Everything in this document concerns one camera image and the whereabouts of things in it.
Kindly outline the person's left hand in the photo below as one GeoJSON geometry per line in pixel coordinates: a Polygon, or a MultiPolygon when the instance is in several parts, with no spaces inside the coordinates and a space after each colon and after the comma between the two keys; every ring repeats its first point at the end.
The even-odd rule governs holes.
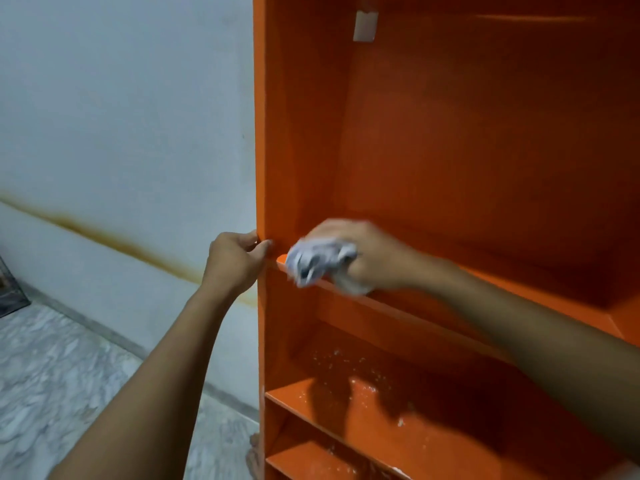
{"type": "Polygon", "coordinates": [[[256,231],[222,232],[209,247],[199,291],[208,299],[235,300],[256,282],[263,263],[254,263],[248,252],[262,241],[256,231]]]}

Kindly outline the person's right hand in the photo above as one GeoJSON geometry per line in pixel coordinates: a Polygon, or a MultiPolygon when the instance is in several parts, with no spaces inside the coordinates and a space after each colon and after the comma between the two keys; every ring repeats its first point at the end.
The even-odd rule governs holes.
{"type": "Polygon", "coordinates": [[[373,224],[371,237],[356,247],[358,257],[349,265],[348,274],[374,289],[433,291],[447,265],[442,259],[411,248],[373,224]]]}

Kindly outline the white cleaning cloth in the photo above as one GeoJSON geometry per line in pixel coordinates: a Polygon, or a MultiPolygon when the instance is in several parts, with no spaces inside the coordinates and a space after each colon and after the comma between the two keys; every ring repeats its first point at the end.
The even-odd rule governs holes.
{"type": "Polygon", "coordinates": [[[358,249],[352,242],[336,238],[301,239],[289,250],[285,270],[299,288],[316,285],[326,278],[345,295],[365,296],[374,288],[348,274],[349,265],[357,257],[358,249]]]}

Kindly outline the orange wooden shelf cabinet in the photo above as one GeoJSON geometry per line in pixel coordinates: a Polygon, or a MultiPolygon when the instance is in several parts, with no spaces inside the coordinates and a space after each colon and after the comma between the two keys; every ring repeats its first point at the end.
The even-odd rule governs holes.
{"type": "Polygon", "coordinates": [[[263,479],[640,480],[434,298],[284,266],[366,220],[640,346],[640,0],[253,0],[253,38],[263,479]]]}

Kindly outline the person's left forearm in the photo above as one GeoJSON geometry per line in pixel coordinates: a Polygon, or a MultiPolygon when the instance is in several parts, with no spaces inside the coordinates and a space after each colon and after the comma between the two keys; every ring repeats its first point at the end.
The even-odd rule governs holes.
{"type": "Polygon", "coordinates": [[[202,285],[48,480],[182,480],[231,287],[202,285]]]}

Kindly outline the person's right forearm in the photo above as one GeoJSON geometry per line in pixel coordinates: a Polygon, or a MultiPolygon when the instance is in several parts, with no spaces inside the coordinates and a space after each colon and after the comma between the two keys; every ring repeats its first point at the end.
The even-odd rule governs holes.
{"type": "Polygon", "coordinates": [[[420,288],[507,352],[564,409],[640,465],[640,347],[422,257],[420,288]]]}

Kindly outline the white plastic cabinet tag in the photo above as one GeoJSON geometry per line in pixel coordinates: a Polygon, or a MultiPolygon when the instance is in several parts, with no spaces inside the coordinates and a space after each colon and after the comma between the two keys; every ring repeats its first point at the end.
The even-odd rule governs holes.
{"type": "Polygon", "coordinates": [[[379,13],[358,10],[355,16],[353,41],[357,43],[373,43],[378,26],[379,13]]]}

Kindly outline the person's bare foot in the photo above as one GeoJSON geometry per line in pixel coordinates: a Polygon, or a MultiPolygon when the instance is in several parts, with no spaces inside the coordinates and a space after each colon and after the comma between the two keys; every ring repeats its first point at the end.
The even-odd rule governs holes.
{"type": "Polygon", "coordinates": [[[263,480],[259,444],[260,434],[252,434],[250,436],[250,449],[247,451],[245,456],[246,466],[252,480],[263,480]]]}

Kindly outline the dark framed object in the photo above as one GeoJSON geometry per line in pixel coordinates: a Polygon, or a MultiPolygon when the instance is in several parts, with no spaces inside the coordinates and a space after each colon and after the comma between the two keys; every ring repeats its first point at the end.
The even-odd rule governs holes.
{"type": "Polygon", "coordinates": [[[26,293],[0,257],[0,319],[30,304],[26,293]]]}

